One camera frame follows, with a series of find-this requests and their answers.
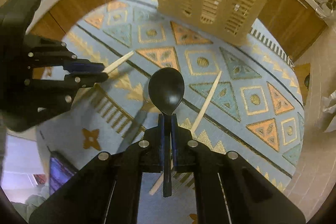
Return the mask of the black plastic spoon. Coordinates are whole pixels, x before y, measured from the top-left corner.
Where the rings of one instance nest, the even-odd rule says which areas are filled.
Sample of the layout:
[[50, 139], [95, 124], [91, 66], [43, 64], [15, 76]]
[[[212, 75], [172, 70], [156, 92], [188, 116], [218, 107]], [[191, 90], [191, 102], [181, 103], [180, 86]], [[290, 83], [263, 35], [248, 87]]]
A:
[[185, 84], [181, 73], [174, 68], [162, 68], [156, 71], [148, 85], [150, 100], [163, 115], [162, 155], [163, 155], [163, 196], [170, 197], [171, 160], [170, 135], [171, 117], [182, 101]]

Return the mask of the clear plastic spoon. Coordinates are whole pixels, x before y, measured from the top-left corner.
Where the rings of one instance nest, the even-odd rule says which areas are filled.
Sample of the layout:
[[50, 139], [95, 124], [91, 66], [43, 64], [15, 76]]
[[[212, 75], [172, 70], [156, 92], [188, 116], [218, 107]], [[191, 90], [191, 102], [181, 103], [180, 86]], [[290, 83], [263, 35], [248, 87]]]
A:
[[153, 107], [151, 103], [148, 91], [143, 91], [143, 103], [140, 110], [134, 117], [130, 127], [125, 133], [124, 139], [122, 140], [117, 153], [125, 151], [134, 141], [136, 136], [139, 134], [140, 128], [143, 122], [146, 120], [149, 110]]

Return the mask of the wooden chopstick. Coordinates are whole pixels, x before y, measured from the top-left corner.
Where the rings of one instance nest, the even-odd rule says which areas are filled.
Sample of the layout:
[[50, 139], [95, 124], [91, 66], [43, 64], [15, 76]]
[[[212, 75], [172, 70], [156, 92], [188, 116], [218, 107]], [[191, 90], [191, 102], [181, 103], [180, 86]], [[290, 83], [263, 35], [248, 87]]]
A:
[[127, 54], [120, 57], [118, 60], [107, 66], [102, 72], [106, 74], [110, 74], [112, 71], [117, 69], [121, 64], [129, 60], [134, 55], [134, 51], [130, 51]]
[[[198, 128], [198, 125], [200, 124], [200, 122], [201, 122], [201, 120], [202, 120], [202, 118], [203, 118], [203, 116], [204, 116], [204, 114], [205, 114], [205, 112], [206, 112], [206, 110], [207, 110], [210, 102], [211, 102], [211, 99], [212, 99], [212, 97], [213, 97], [213, 95], [215, 93], [215, 90], [217, 88], [217, 85], [219, 83], [221, 75], [222, 75], [222, 71], [219, 71], [219, 73], [218, 73], [216, 79], [214, 80], [214, 83], [213, 83], [213, 85], [212, 85], [212, 87], [211, 87], [211, 89], [209, 91], [209, 94], [208, 94], [208, 96], [207, 96], [207, 98], [206, 98], [206, 100], [205, 100], [205, 102], [204, 102], [204, 104], [203, 104], [200, 112], [198, 113], [198, 115], [197, 115], [197, 117], [196, 117], [196, 119], [195, 119], [192, 127], [191, 127], [190, 131], [191, 131], [192, 135], [194, 134], [195, 130]], [[153, 196], [156, 193], [156, 191], [159, 189], [159, 187], [162, 185], [162, 183], [163, 183], [163, 173], [161, 174], [161, 176], [159, 176], [159, 178], [157, 179], [157, 181], [155, 182], [155, 184], [153, 185], [153, 187], [149, 191], [149, 194], [151, 196]]]

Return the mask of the blue patterned tablecloth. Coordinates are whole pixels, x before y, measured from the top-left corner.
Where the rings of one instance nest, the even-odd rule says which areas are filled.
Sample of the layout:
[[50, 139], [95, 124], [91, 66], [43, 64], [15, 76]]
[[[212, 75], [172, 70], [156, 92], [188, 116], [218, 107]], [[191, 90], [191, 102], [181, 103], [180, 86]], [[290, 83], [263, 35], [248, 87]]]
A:
[[129, 51], [134, 55], [110, 80], [86, 89], [74, 110], [37, 128], [43, 162], [57, 151], [83, 167], [97, 154], [94, 147], [84, 148], [83, 128], [97, 129], [100, 147], [112, 153], [133, 122], [135, 139], [141, 139], [159, 115], [147, 97], [147, 82], [158, 69], [172, 67], [185, 81], [178, 124], [192, 128], [217, 83], [194, 139], [219, 153], [240, 153], [279, 191], [289, 184], [302, 148], [303, 100], [291, 62], [259, 20], [247, 44], [234, 47], [161, 15], [157, 0], [116, 0], [71, 24], [64, 41], [81, 57], [104, 64]]

